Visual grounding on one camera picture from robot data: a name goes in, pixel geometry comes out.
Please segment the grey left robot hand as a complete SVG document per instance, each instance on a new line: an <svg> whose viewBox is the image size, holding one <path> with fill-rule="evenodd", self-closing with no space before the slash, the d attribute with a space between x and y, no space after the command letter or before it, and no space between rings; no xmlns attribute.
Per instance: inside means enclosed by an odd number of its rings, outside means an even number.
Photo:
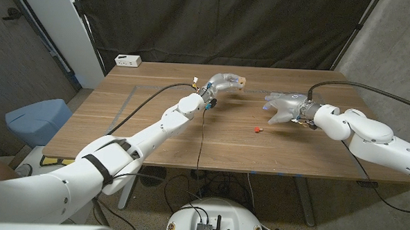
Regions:
<svg viewBox="0 0 410 230"><path fill-rule="evenodd" d="M208 80L204 86L203 98L215 98L218 91L227 90L228 88L243 89L245 78L232 73L218 73Z"/></svg>

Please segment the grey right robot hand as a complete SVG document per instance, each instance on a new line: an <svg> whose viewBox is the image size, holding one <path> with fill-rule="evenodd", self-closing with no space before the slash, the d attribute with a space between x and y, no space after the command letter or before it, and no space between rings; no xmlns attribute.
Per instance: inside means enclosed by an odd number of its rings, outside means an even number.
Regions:
<svg viewBox="0 0 410 230"><path fill-rule="evenodd" d="M293 93L277 93L271 92L270 95L265 96L267 103L263 106L264 110L276 109L274 114L268 121L268 124L277 123L301 123L300 120L305 118L303 112L306 107L312 103L308 100L306 95Z"/></svg>

